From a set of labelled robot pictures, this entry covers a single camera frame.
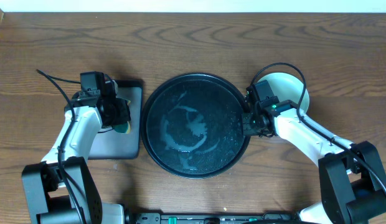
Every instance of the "green connector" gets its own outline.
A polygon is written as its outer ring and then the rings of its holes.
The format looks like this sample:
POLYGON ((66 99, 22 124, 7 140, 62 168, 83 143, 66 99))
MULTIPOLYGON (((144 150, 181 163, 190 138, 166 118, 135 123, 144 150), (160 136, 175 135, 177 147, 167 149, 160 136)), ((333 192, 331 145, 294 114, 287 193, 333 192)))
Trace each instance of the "green connector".
POLYGON ((176 224, 176 217, 169 217, 168 218, 168 224, 176 224))

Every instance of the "wooden table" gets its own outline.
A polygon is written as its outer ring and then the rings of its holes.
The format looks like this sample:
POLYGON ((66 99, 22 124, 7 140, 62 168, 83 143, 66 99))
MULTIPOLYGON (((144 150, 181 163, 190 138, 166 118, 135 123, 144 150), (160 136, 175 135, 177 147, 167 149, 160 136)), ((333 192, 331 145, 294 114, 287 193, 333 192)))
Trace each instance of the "wooden table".
MULTIPOLYGON (((244 93, 254 74, 273 62, 302 69, 308 114, 342 137, 375 144, 386 170, 386 14, 6 14, 0 223, 29 223, 21 172, 49 151, 64 122, 65 100, 36 68, 71 80, 91 70, 140 78, 146 101, 186 72, 214 73, 244 93)), ((293 73, 285 67, 269 72, 277 71, 293 73)), ((61 86, 70 95, 79 88, 61 86)), ((169 174, 142 144, 135 160, 88 166, 101 199, 134 212, 263 213, 320 200, 318 169, 280 138, 252 138, 236 165, 204 180, 169 174)), ((386 214, 372 223, 386 223, 386 214)))

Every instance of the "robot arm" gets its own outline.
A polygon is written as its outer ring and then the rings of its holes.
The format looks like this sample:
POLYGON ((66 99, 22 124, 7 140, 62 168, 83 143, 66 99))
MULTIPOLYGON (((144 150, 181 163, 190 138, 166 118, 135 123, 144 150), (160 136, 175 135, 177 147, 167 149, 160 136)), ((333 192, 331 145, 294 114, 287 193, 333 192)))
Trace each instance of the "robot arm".
MULTIPOLYGON (((76 122, 68 135, 65 143, 63 161, 70 157, 83 157, 88 164, 88 156, 95 136, 102 127, 102 121, 98 108, 90 106, 80 106, 74 108, 76 122)), ((70 126, 72 119, 71 111, 65 113, 65 122, 55 144, 49 153, 41 160, 47 164, 57 163, 57 147, 60 145, 67 128, 70 126)))
POLYGON ((280 136, 293 143, 319 167, 322 202, 300 211, 302 221, 363 223, 386 212, 386 195, 379 182, 341 148, 349 149, 361 157, 386 183, 380 156, 372 144, 354 144, 342 139, 317 124, 303 110, 300 110, 300 115, 305 122, 300 121, 297 116, 298 105, 291 100, 279 102, 266 80, 248 87, 247 92, 246 99, 251 110, 242 115, 244 135, 280 136), (347 176, 351 172, 361 173, 361 179, 351 183, 347 176))
MULTIPOLYGON (((303 110, 301 110, 301 115, 312 127, 322 131, 322 133, 330 138, 337 139, 337 141, 346 148, 351 148, 353 142, 342 139, 331 133, 326 128, 313 121, 303 110)), ((335 144, 331 144, 327 139, 315 133, 302 123, 297 117, 295 108, 281 112, 279 116, 274 118, 274 124, 275 133, 282 139, 293 143, 305 154, 305 156, 308 156, 316 166, 318 166, 318 160, 323 158, 326 154, 337 154, 344 151, 335 144)))
POLYGON ((71 203, 71 196, 49 196, 49 192, 64 186, 65 179, 68 179, 86 223, 125 222, 122 205, 101 202, 89 173, 87 160, 92 142, 101 128, 126 124, 129 127, 128 121, 131 118, 128 102, 116 98, 117 84, 110 78, 105 80, 107 75, 87 72, 80 76, 81 91, 71 100, 72 107, 65 107, 65 123, 54 146, 41 163, 28 165, 22 172, 32 223, 80 223, 75 204, 71 203), (72 122, 71 110, 75 112, 75 122, 66 135, 72 122), (61 161, 66 177, 59 171, 58 163, 58 148, 63 138, 65 144, 61 161))

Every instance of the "white wall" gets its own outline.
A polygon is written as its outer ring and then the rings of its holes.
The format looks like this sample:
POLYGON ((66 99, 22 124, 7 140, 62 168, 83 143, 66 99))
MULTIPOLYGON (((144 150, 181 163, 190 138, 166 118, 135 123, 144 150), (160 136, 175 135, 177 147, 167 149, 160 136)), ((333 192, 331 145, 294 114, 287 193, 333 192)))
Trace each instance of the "white wall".
POLYGON ((386 12, 386 0, 0 0, 4 12, 386 12))

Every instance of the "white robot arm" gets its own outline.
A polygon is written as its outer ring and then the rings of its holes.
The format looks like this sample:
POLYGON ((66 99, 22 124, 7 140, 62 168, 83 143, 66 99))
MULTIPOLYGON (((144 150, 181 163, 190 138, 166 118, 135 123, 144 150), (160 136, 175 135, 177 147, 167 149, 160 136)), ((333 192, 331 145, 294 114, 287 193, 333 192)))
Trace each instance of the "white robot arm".
POLYGON ((116 82, 105 77, 100 72, 81 73, 82 90, 65 107, 64 126, 54 146, 41 163, 24 168, 22 181, 32 223, 125 223, 123 206, 101 201, 87 167, 99 130, 129 124, 131 119, 128 102, 116 98, 116 82), (49 192, 64 186, 70 197, 49 197, 49 192))
POLYGON ((302 221, 363 223, 386 212, 386 175, 373 145, 340 138, 298 111, 291 100, 279 102, 267 80, 252 84, 247 92, 251 107, 242 115, 244 135, 279 136, 319 167, 322 202, 300 211, 302 221), (351 183, 351 172, 362 178, 351 183))

